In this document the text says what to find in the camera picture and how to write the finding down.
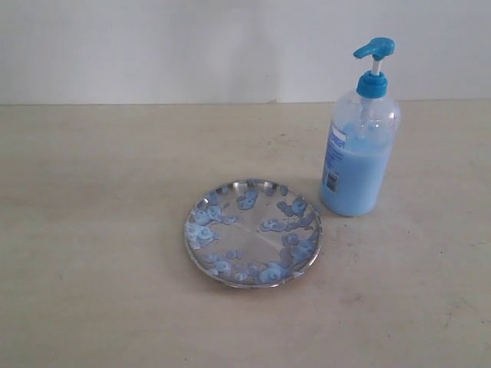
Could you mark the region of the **steel plate with soap blobs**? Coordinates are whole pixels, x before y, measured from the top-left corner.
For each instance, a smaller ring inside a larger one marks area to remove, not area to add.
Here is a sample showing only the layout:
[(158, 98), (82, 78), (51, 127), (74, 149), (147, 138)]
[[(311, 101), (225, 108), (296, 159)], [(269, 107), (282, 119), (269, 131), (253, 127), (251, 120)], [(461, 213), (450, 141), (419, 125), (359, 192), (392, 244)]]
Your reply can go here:
[(318, 257), (317, 209), (286, 185), (244, 179), (207, 192), (189, 211), (184, 239), (190, 259), (233, 288), (273, 288), (302, 276)]

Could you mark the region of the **blue pump lotion bottle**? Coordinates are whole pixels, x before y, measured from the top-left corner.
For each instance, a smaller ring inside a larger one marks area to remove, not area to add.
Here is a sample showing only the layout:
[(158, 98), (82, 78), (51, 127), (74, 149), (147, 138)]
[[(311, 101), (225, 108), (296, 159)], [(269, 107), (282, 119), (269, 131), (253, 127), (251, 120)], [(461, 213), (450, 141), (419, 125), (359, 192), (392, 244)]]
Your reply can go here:
[(401, 112), (387, 96), (388, 79), (381, 62), (392, 55), (390, 38), (373, 38), (354, 57), (373, 58), (354, 90), (334, 104), (321, 180), (321, 201), (346, 217), (368, 214), (377, 202), (394, 145)]

